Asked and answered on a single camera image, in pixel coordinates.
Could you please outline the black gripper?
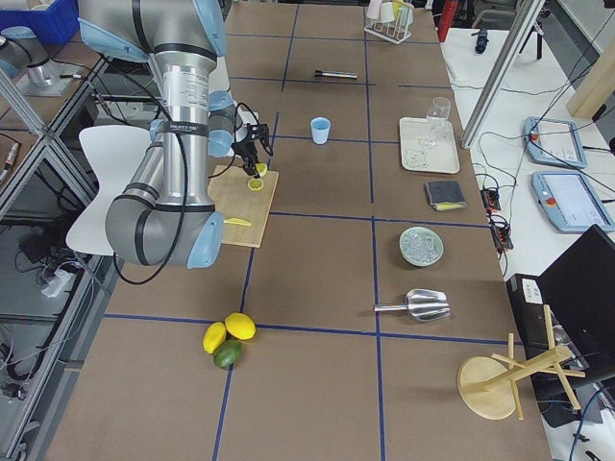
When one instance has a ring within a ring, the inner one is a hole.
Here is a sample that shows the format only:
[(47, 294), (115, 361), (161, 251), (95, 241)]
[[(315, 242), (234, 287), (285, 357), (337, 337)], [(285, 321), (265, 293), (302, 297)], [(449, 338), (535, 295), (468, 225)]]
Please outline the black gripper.
[(243, 139), (234, 143), (234, 153), (243, 159), (242, 169), (248, 176), (257, 174), (258, 151), (253, 140)]

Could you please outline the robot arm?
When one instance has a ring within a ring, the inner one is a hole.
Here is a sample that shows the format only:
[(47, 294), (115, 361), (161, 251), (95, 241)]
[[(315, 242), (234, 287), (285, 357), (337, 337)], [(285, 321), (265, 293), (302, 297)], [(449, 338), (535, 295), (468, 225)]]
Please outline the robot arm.
[(113, 251), (146, 266), (210, 267), (223, 215), (208, 194), (207, 160), (225, 156), (241, 126), (230, 92), (209, 88), (227, 52), (220, 3), (82, 1), (79, 23), (92, 50), (148, 64), (161, 97), (149, 150), (107, 212)]
[(22, 74), (32, 95), (51, 94), (60, 83), (60, 71), (47, 50), (28, 27), (13, 26), (1, 31), (1, 70), (15, 79)]

